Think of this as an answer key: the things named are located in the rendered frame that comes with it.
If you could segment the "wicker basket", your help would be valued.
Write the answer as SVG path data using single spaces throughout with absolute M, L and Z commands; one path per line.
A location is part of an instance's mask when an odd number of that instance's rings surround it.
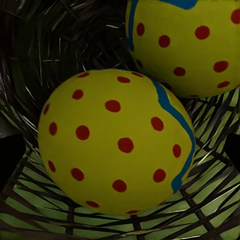
M 59 11 L 62 9 L 62 7 L 65 7 L 62 12 L 59 14 L 59 16 L 55 19 L 55 21 L 52 23 L 49 32 L 48 32 L 48 59 L 42 59 L 42 45 L 41 45 L 41 19 L 42 17 L 49 12 L 49 10 L 57 3 L 60 2 L 61 4 L 57 8 L 55 14 L 52 16 L 51 20 L 49 21 L 47 27 L 45 28 L 45 32 L 49 26 L 49 24 L 52 22 L 52 20 L 56 17 L 56 15 L 59 13 Z M 35 150 L 35 148 L 39 149 L 38 145 L 38 124 L 40 120 L 40 115 L 42 112 L 42 109 L 44 105 L 40 102 L 38 99 L 38 95 L 42 94 L 46 100 L 50 97 L 50 94 L 48 93 L 49 90 L 53 92 L 57 87 L 59 87 L 63 82 L 68 80 L 70 77 L 68 73 L 67 68 L 67 61 L 69 61 L 69 66 L 73 73 L 72 68 L 72 61 L 77 61 L 77 70 L 78 74 L 82 72 L 86 72 L 89 70 L 99 69 L 99 68 L 109 68 L 107 65 L 109 63 L 112 63 L 112 68 L 121 68 L 121 69 L 127 69 L 132 70 L 136 67 L 130 52 L 128 48 L 128 44 L 126 42 L 126 31 L 125 27 L 117 27 L 117 23 L 123 23 L 118 17 L 125 19 L 125 14 L 121 14 L 117 12 L 117 8 L 120 8 L 126 12 L 126 9 L 124 9 L 121 6 L 127 6 L 127 0 L 86 0 L 72 8 L 70 8 L 73 4 L 77 3 L 80 0 L 76 0 L 68 7 L 65 5 L 65 3 L 69 0 L 39 0 L 39 2 L 32 8 L 32 10 L 29 12 L 32 4 L 34 3 L 34 0 L 31 0 L 29 7 L 25 13 L 24 18 L 21 17 L 23 6 L 26 2 L 26 0 L 0 0 L 0 109 L 9 116 L 9 118 L 17 125 L 15 127 L 10 123 L 10 121 L 5 117 L 5 115 L 0 111 L 0 137 L 8 137 L 15 134 L 22 133 L 25 146 L 27 146 L 30 150 L 24 154 L 22 159 L 20 160 L 19 164 L 17 165 L 16 169 L 14 170 L 13 174 L 11 175 L 10 179 L 8 180 L 7 184 L 5 185 L 4 189 L 0 193 L 0 213 L 10 214 L 40 230 L 34 230 L 34 229 L 27 229 L 27 228 L 20 228 L 20 227 L 13 227 L 6 223 L 5 221 L 0 219 L 0 231 L 6 231 L 6 232 L 12 232 L 16 233 L 28 240 L 33 240 L 30 237 L 36 237 L 41 238 L 45 240 L 118 240 L 122 238 L 127 238 L 131 236 L 136 236 L 137 240 L 145 240 L 144 236 L 156 231 L 161 231 L 165 229 L 180 227 L 188 225 L 187 227 L 161 239 L 161 240 L 174 240 L 174 238 L 187 233 L 188 231 L 191 231 L 201 225 L 203 225 L 207 233 L 203 235 L 196 235 L 191 237 L 185 237 L 185 238 L 179 238 L 175 240 L 224 240 L 221 237 L 221 233 L 228 231 L 234 227 L 237 227 L 240 225 L 240 205 L 233 211 L 232 214 L 217 228 L 214 228 L 214 226 L 210 223 L 210 220 L 214 217 L 218 216 L 219 214 L 223 213 L 224 211 L 230 209 L 234 205 L 240 202 L 240 200 L 222 208 L 239 190 L 240 190 L 240 182 L 236 183 L 235 185 L 223 190 L 220 192 L 225 186 L 227 186 L 238 174 L 238 170 L 232 163 L 232 161 L 228 158 L 228 156 L 223 156 L 225 153 L 224 148 L 221 151 L 221 153 L 217 152 L 217 149 L 220 145 L 220 143 L 225 140 L 225 138 L 228 136 L 228 133 L 234 133 L 238 131 L 240 127 L 240 118 L 230 127 L 234 117 L 236 114 L 240 114 L 240 91 L 238 96 L 238 102 L 235 107 L 230 106 L 231 100 L 233 98 L 233 95 L 235 93 L 235 89 L 229 91 L 229 95 L 226 98 L 226 100 L 223 102 L 223 96 L 225 93 L 216 96 L 206 97 L 206 101 L 201 100 L 201 98 L 188 98 L 184 102 L 184 107 L 187 110 L 187 113 L 191 119 L 192 126 L 194 127 L 194 133 L 208 120 L 210 117 L 210 120 L 204 130 L 204 132 L 201 134 L 201 136 L 197 139 L 195 137 L 195 144 L 200 147 L 200 149 L 196 152 L 194 152 L 194 157 L 201 151 L 205 150 L 207 154 L 205 156 L 202 156 L 196 160 L 193 160 L 193 167 L 189 172 L 189 175 L 187 178 L 190 178 L 196 174 L 198 174 L 192 181 L 183 184 L 181 188 L 178 190 L 183 198 L 179 199 L 177 201 L 170 201 L 170 202 L 164 202 L 161 205 L 169 204 L 154 213 L 151 213 L 147 216 L 137 217 L 137 214 L 131 215 L 130 219 L 117 219 L 117 218 L 110 218 L 110 217 L 104 217 L 104 216 L 98 216 L 101 215 L 101 213 L 93 213 L 93 214 L 84 214 L 75 212 L 75 208 L 81 208 L 82 205 L 76 203 L 74 200 L 69 198 L 68 196 L 63 196 L 55 193 L 54 191 L 48 189 L 47 187 L 52 187 L 55 189 L 60 189 L 57 185 L 39 182 L 31 178 L 30 176 L 26 175 L 22 171 L 27 171 L 30 173 L 34 173 L 40 176 L 43 176 L 47 180 L 51 181 L 55 184 L 55 182 L 52 180 L 50 175 L 47 175 L 43 173 L 40 169 L 35 167 L 31 164 L 32 161 L 28 161 L 28 159 L 33 158 L 30 157 L 30 155 L 35 152 L 37 155 L 41 156 L 40 152 Z M 102 7 L 95 7 L 91 11 L 85 13 L 91 6 L 95 6 L 95 3 L 104 3 L 108 4 L 107 6 Z M 38 42 L 39 42 L 39 59 L 33 58 L 33 43 L 34 43 L 34 36 L 35 36 L 35 29 L 36 25 L 34 26 L 32 39 L 28 51 L 28 58 L 26 57 L 19 57 L 17 54 L 17 48 L 16 48 L 16 35 L 20 23 L 20 18 L 23 19 L 19 38 L 18 38 L 18 44 L 20 40 L 20 35 L 23 27 L 23 22 L 25 21 L 25 24 L 29 21 L 29 19 L 33 16 L 33 14 L 37 11 L 37 9 L 41 6 L 42 7 L 38 13 L 39 17 L 44 11 L 46 11 L 42 17 L 39 19 L 37 23 L 38 27 Z M 86 6 L 86 7 L 85 7 Z M 72 14 L 72 12 L 79 10 L 80 8 L 85 7 L 81 12 L 79 12 L 76 16 Z M 106 8 L 115 8 L 115 12 L 102 12 L 102 10 Z M 29 12 L 29 13 L 28 13 Z M 74 18 L 72 21 L 64 28 L 66 30 L 68 27 L 73 25 L 68 32 L 66 36 L 62 35 L 62 32 L 64 30 L 63 26 L 66 21 L 68 13 L 71 13 Z M 100 20 L 99 22 L 92 24 L 94 20 L 99 17 L 100 15 L 109 15 L 109 16 L 115 16 L 110 17 L 104 20 Z M 90 17 L 90 18 L 89 18 Z M 81 23 L 83 20 L 89 18 L 85 23 Z M 116 22 L 116 26 L 106 24 L 102 28 L 96 30 L 95 32 L 91 33 L 88 28 L 92 25 L 99 25 L 102 24 L 102 22 Z M 31 22 L 31 21 L 29 21 Z M 81 28 L 76 32 L 74 37 L 70 39 L 70 36 L 76 26 L 76 24 L 81 23 Z M 112 40 L 108 39 L 108 42 L 104 45 L 98 40 L 98 38 L 106 34 L 107 32 L 111 31 L 104 31 L 100 33 L 97 37 L 96 35 L 104 28 L 112 28 L 116 29 L 116 37 Z M 83 37 L 81 38 L 80 42 L 77 42 L 77 39 L 84 33 Z M 89 35 L 86 38 L 85 44 L 82 44 L 82 41 L 85 37 L 86 32 L 89 33 Z M 121 34 L 120 37 L 117 36 L 117 32 Z M 60 37 L 65 38 L 65 45 L 64 45 L 64 53 L 63 53 L 63 59 L 60 59 Z M 90 46 L 88 46 L 89 42 L 93 39 L 93 42 Z M 69 46 L 69 59 L 66 59 L 65 51 L 68 45 L 68 42 L 70 41 Z M 106 52 L 106 49 L 114 42 L 117 42 L 116 47 L 112 47 L 112 49 L 108 52 Z M 58 59 L 54 58 L 53 52 L 58 42 Z M 98 49 L 93 49 L 93 43 L 96 42 L 96 44 L 99 46 Z M 73 49 L 75 47 L 75 44 L 77 44 L 76 48 L 76 59 L 71 59 L 71 54 L 73 52 Z M 116 51 L 124 46 L 124 49 L 120 53 L 116 53 Z M 83 59 L 84 54 L 86 52 L 86 49 L 88 50 L 88 58 Z M 92 52 L 92 58 L 89 58 L 90 52 Z M 115 53 L 116 56 L 113 58 L 110 58 L 109 55 Z M 121 55 L 127 53 L 130 58 L 122 61 L 120 58 Z M 108 58 L 107 61 L 104 61 L 105 58 Z M 119 59 L 120 64 L 114 65 L 113 61 Z M 19 77 L 17 75 L 16 69 L 13 65 L 14 61 L 18 61 L 22 75 L 24 78 L 24 82 L 27 88 L 27 91 L 30 95 L 30 98 L 27 97 L 27 95 L 24 93 L 22 85 L 20 83 Z M 21 63 L 21 61 L 26 62 L 27 72 L 28 75 Z M 32 77 L 29 71 L 29 67 L 27 64 L 27 61 L 30 61 L 31 67 L 33 70 L 33 74 L 36 80 L 36 84 L 38 89 L 41 93 L 36 94 L 35 87 L 32 81 Z M 53 67 L 55 70 L 55 75 L 50 69 L 49 70 L 51 77 L 45 67 L 45 64 L 43 61 L 50 61 L 53 62 Z M 56 61 L 58 61 L 59 69 L 61 71 L 61 75 L 63 78 L 63 82 L 60 79 Z M 67 75 L 64 74 L 64 72 L 61 69 L 60 61 L 64 61 Z M 35 65 L 35 62 L 40 62 L 40 66 L 43 65 L 45 77 L 48 84 L 48 89 L 45 90 L 42 86 L 42 83 L 40 82 L 39 75 L 37 72 L 37 68 Z M 90 68 L 89 62 L 93 62 L 95 65 L 94 68 Z M 12 65 L 14 68 L 14 72 L 16 75 L 18 87 L 20 90 L 20 94 L 24 100 L 24 102 L 19 98 L 18 94 L 16 93 L 15 84 L 14 84 L 14 78 L 13 78 L 13 72 L 12 72 Z M 184 97 L 178 97 L 180 101 L 183 100 Z M 204 111 L 204 113 L 201 115 L 201 117 L 194 123 L 197 116 L 203 109 L 204 105 L 207 104 L 207 107 Z M 204 120 L 205 116 L 207 115 L 208 111 L 215 106 L 214 111 Z M 215 144 L 212 148 L 209 147 L 217 128 L 219 127 L 222 119 L 224 118 L 227 111 L 232 112 L 229 116 L 229 119 L 225 123 L 224 128 L 222 129 L 218 139 L 216 140 Z M 204 121 L 203 121 L 204 120 Z M 193 124 L 194 123 L 194 124 Z M 203 135 L 209 131 L 213 127 L 206 143 L 203 143 L 200 139 L 203 137 Z M 230 128 L 229 128 L 230 127 Z M 211 160 L 208 160 L 207 162 L 199 165 L 201 161 L 203 161 L 206 157 L 213 155 L 214 158 Z M 191 194 L 188 194 L 185 190 L 189 188 L 191 185 L 193 185 L 196 181 L 198 181 L 201 178 L 201 175 L 207 171 L 207 169 L 213 165 L 217 160 L 220 160 L 220 162 L 223 162 L 225 166 L 216 173 L 206 184 L 204 184 L 201 188 L 199 188 L 196 192 L 193 192 Z M 31 169 L 32 171 L 24 170 L 24 166 Z M 206 199 L 203 200 L 203 202 L 196 204 L 193 200 L 193 198 L 201 192 L 205 187 L 209 186 L 210 184 L 218 181 L 221 178 L 224 178 L 227 176 L 214 190 L 211 192 Z M 186 178 L 186 179 L 187 179 Z M 25 186 L 21 182 L 18 181 L 18 179 L 26 180 L 29 182 L 33 182 L 42 189 L 44 189 L 46 192 L 38 191 L 30 189 L 29 187 Z M 47 186 L 47 187 L 46 187 Z M 238 186 L 238 187 L 237 187 Z M 236 188 L 237 187 L 237 188 Z M 56 209 L 52 208 L 52 210 L 63 212 L 67 215 L 67 220 L 60 220 L 55 218 L 50 218 L 46 214 L 44 214 L 42 211 L 40 211 L 38 208 L 36 208 L 34 205 L 32 205 L 30 202 L 28 202 L 25 198 L 20 196 L 18 193 L 16 193 L 13 188 L 18 188 L 21 190 L 25 190 L 28 192 L 31 192 L 35 194 L 36 196 L 40 197 L 41 199 L 47 201 L 51 205 L 53 205 Z M 230 190 L 236 188 L 234 192 L 232 192 L 226 200 L 215 210 L 215 212 L 209 216 L 205 216 L 204 213 L 201 211 L 201 208 L 208 205 L 209 203 L 213 202 L 214 200 L 218 199 L 222 195 L 226 194 Z M 65 211 L 62 208 L 58 207 L 57 205 L 53 204 L 46 198 L 42 197 L 49 197 L 55 200 L 62 201 L 63 203 L 67 204 L 69 206 L 69 210 Z M 10 197 L 13 200 L 19 202 L 20 204 L 26 206 L 27 208 L 31 209 L 32 211 L 38 213 L 39 215 L 33 215 L 29 213 L 23 213 L 19 212 L 16 209 L 14 209 L 12 206 L 5 203 L 7 198 Z M 181 211 L 175 211 L 175 212 L 168 212 L 168 213 L 162 213 L 158 214 L 161 211 L 179 203 L 180 201 L 186 201 L 190 208 L 188 210 L 181 210 Z M 221 209 L 222 208 L 222 209 Z M 171 225 L 167 226 L 179 219 L 182 219 L 190 214 L 195 213 L 198 217 L 199 221 L 193 222 L 193 223 L 186 223 L 186 224 L 179 224 L 179 225 Z M 109 220 L 116 220 L 115 222 L 111 223 L 105 223 L 97 226 L 87 225 L 87 224 L 81 224 L 74 222 L 74 215 L 78 217 L 88 217 L 88 218 L 98 218 L 98 219 L 109 219 Z M 147 229 L 141 229 L 140 222 L 155 220 L 167 216 L 175 215 L 168 220 Z M 61 228 L 65 229 L 65 233 L 56 233 L 56 232 L 50 232 L 43 226 L 39 225 L 35 221 L 41 221 L 45 223 L 50 223 L 53 225 L 58 225 Z M 126 225 L 126 224 L 133 224 L 134 231 L 120 231 L 115 229 L 108 229 L 104 227 L 109 226 L 117 226 L 117 225 Z M 102 231 L 102 232 L 110 232 L 110 233 L 118 233 L 116 235 L 102 237 L 98 239 L 90 239 L 90 238 L 84 238 L 79 236 L 74 236 L 73 231 L 75 230 L 93 230 L 93 231 Z M 240 236 L 236 239 L 240 240 Z

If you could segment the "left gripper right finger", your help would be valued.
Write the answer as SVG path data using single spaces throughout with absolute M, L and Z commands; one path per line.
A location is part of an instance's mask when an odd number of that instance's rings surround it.
M 240 135 L 236 133 L 228 133 L 224 145 L 224 151 L 227 154 L 228 159 L 232 161 L 240 173 Z

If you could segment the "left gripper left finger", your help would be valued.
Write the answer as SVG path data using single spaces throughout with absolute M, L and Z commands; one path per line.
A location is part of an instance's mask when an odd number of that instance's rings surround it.
M 26 153 L 22 133 L 0 137 L 0 193 Z

